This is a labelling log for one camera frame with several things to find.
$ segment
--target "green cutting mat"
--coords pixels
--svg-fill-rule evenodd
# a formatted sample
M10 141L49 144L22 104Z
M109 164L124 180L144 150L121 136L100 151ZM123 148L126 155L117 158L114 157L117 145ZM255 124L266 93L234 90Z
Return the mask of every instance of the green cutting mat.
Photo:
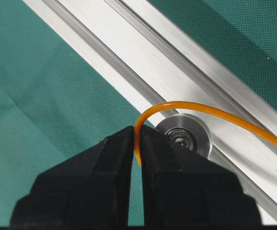
M277 1L152 0L277 109ZM0 0L0 226L36 175L139 113L20 0ZM130 219L143 224L133 163Z

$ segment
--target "dotted texture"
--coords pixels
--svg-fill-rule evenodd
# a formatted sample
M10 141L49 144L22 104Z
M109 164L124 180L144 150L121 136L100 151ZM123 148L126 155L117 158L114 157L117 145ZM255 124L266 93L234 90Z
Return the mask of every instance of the dotted texture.
M133 125L139 113L19 0L0 0L0 226L36 175ZM133 162L130 225L143 225Z
M277 0L150 0L277 110Z

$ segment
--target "green background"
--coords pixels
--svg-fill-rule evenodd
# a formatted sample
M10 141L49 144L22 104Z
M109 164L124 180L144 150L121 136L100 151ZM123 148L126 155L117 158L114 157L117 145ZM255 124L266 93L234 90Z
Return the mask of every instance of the green background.
M277 1L150 2L277 109ZM38 173L138 115L22 1L0 0L0 226ZM136 161L129 224L143 224Z

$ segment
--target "green fabric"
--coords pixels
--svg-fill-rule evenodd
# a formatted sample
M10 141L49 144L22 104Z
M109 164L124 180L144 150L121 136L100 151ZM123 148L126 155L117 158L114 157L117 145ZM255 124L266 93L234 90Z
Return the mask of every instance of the green fabric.
M34 12L0 0L0 226L40 172L133 125L139 113ZM131 225L143 225L133 161Z
M277 110L277 0L149 0Z

